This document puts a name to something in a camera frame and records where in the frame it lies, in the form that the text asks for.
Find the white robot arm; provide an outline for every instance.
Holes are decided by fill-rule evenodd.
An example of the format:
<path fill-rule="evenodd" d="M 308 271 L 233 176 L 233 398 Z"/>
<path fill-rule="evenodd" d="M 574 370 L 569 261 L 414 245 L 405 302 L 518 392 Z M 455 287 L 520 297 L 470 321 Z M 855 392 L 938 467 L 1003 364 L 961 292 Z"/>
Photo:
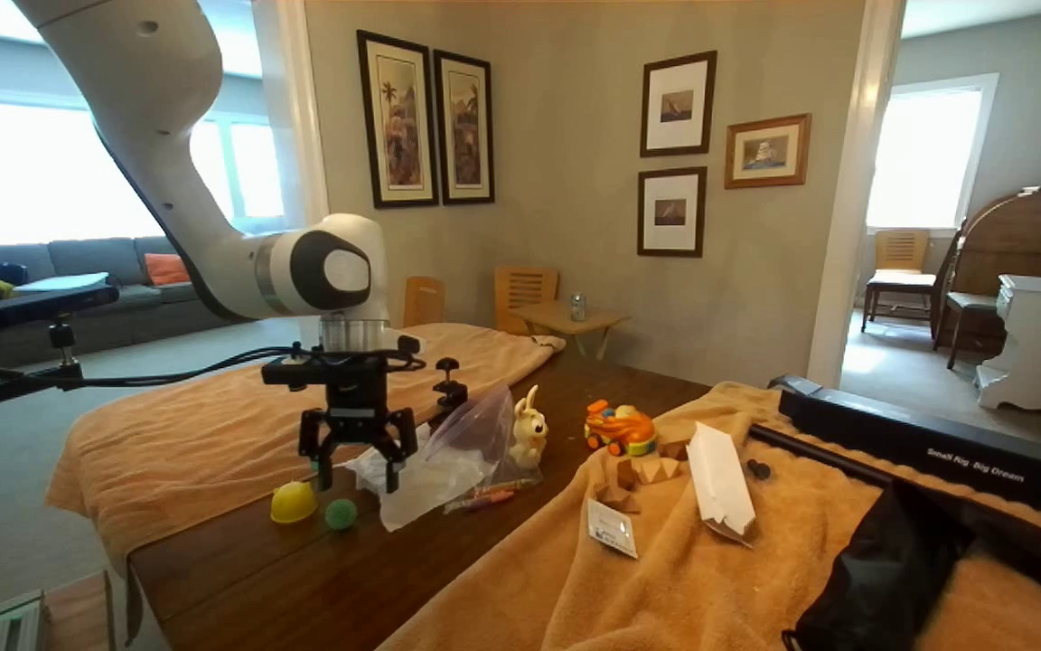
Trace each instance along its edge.
<path fill-rule="evenodd" d="M 357 212 L 239 234 L 193 162 L 223 65 L 196 0 L 18 0 L 92 102 L 99 138 L 180 251 L 205 303 L 239 316 L 382 321 L 382 234 Z"/>

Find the window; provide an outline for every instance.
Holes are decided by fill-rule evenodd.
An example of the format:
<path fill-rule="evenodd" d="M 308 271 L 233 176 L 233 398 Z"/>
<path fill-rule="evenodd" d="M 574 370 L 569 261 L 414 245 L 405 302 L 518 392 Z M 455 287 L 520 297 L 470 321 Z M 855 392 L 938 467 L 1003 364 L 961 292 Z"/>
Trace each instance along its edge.
<path fill-rule="evenodd" d="M 282 224 L 269 122 L 205 118 L 193 161 L 239 232 Z M 162 232 L 108 161 L 86 108 L 0 106 L 0 244 Z"/>
<path fill-rule="evenodd" d="M 890 94 L 867 208 L 870 229 L 957 229 L 987 133 L 999 75 Z"/>

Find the gray sofa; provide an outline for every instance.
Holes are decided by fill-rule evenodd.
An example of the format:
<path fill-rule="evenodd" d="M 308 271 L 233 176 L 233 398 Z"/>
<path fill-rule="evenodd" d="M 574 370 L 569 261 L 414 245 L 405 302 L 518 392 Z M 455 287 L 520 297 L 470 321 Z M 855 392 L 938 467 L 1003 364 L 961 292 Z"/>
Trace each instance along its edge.
<path fill-rule="evenodd" d="M 209 312 L 193 284 L 151 287 L 145 255 L 174 255 L 165 239 L 69 239 L 44 245 L 0 245 L 0 264 L 24 267 L 28 284 L 51 276 L 108 271 L 120 302 L 71 312 L 75 350 L 106 350 L 159 335 L 227 326 Z M 0 364 L 53 361 L 51 321 L 23 321 L 0 328 Z"/>

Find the framed picture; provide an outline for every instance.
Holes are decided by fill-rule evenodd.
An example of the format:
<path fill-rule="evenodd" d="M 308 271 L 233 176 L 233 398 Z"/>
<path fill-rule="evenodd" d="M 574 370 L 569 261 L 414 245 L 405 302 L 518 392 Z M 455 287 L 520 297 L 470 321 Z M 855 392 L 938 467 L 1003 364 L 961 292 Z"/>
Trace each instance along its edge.
<path fill-rule="evenodd" d="M 644 65 L 641 156 L 710 147 L 716 50 Z"/>
<path fill-rule="evenodd" d="M 811 115 L 729 122 L 728 187 L 802 183 L 811 161 Z"/>
<path fill-rule="evenodd" d="M 641 174 L 641 256 L 702 256 L 705 168 Z"/>
<path fill-rule="evenodd" d="M 446 202 L 493 202 L 493 65 L 438 50 Z"/>
<path fill-rule="evenodd" d="M 377 208 L 438 202 L 426 48 L 357 32 Z"/>

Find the ceiling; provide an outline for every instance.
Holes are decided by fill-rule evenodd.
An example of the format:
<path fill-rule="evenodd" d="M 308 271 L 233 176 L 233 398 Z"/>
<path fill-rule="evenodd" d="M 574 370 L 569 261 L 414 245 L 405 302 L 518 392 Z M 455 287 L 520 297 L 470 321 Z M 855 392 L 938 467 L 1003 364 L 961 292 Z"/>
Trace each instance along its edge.
<path fill-rule="evenodd" d="M 249 4 L 252 0 L 203 0 L 218 29 L 227 71 L 261 75 Z M 911 40 L 1031 13 L 1041 13 L 1041 0 L 908 0 L 903 35 Z M 0 0 L 0 35 L 40 45 L 38 29 L 18 13 L 11 0 Z"/>

